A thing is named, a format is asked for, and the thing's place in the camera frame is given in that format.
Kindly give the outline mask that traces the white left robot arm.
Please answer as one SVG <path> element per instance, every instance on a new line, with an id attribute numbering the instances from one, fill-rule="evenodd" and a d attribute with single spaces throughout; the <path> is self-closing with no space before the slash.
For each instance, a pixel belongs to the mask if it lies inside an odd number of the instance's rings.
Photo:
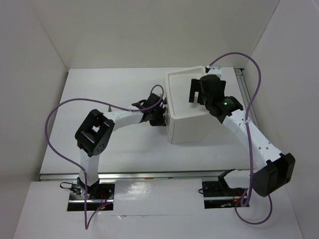
<path id="1" fill-rule="evenodd" d="M 149 122 L 151 126 L 165 126 L 164 113 L 162 98 L 154 93 L 146 100 L 133 103 L 127 111 L 103 113 L 97 109 L 91 110 L 75 133 L 82 167 L 77 178 L 81 194 L 88 199 L 98 194 L 99 158 L 106 149 L 112 132 L 143 122 Z"/>

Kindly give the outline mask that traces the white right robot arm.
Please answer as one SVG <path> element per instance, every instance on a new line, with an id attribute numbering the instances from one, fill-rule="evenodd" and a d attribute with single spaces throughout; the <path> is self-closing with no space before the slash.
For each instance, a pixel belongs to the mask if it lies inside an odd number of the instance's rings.
<path id="1" fill-rule="evenodd" d="M 252 174 L 252 187 L 258 195 L 269 196 L 290 182 L 296 160 L 267 140 L 234 96 L 225 95 L 226 81 L 220 77 L 221 74 L 205 74 L 192 79 L 189 102 L 205 106 L 249 150 L 256 169 Z"/>

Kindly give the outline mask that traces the white drawer cabinet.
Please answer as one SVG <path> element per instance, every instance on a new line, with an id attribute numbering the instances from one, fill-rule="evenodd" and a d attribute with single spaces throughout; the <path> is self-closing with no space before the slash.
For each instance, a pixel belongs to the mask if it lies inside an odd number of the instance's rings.
<path id="1" fill-rule="evenodd" d="M 179 69 L 165 75 L 165 121 L 171 144 L 201 142 L 211 132 L 214 123 L 204 105 L 189 102 L 192 79 L 205 75 L 203 66 Z"/>

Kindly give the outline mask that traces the aluminium side rail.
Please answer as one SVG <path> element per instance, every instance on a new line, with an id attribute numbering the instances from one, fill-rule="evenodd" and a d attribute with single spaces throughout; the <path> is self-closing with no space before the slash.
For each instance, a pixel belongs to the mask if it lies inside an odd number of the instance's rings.
<path id="1" fill-rule="evenodd" d="M 244 78 L 244 68 L 234 68 L 235 76 L 243 87 L 247 87 Z"/>

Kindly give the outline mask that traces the aluminium front rail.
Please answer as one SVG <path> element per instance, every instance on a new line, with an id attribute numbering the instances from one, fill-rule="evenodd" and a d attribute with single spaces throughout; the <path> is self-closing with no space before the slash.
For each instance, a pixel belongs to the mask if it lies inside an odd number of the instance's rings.
<path id="1" fill-rule="evenodd" d="M 228 170 L 209 171 L 172 171 L 172 172 L 135 172 L 135 173 L 100 173 L 101 180 L 129 180 L 129 179 L 188 179 L 188 178 L 217 178 Z M 41 174 L 39 181 L 77 180 L 78 174 Z"/>

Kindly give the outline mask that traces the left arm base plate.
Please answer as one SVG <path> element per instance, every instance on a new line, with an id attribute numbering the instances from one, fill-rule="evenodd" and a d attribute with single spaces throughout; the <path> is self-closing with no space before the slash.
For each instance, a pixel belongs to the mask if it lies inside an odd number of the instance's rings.
<path id="1" fill-rule="evenodd" d="M 84 211 L 84 191 L 74 183 L 66 187 L 70 191 L 67 211 L 82 212 Z M 108 182 L 100 184 L 95 191 L 87 196 L 87 211 L 95 211 L 103 206 L 100 211 L 112 211 L 114 208 L 115 183 Z"/>

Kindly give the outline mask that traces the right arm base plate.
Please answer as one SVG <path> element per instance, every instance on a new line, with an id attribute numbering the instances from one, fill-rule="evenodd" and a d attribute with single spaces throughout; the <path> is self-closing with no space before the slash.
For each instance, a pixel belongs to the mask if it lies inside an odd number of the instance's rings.
<path id="1" fill-rule="evenodd" d="M 203 195 L 205 209 L 234 208 L 240 202 L 245 189 L 230 189 L 217 181 L 203 181 L 198 190 Z"/>

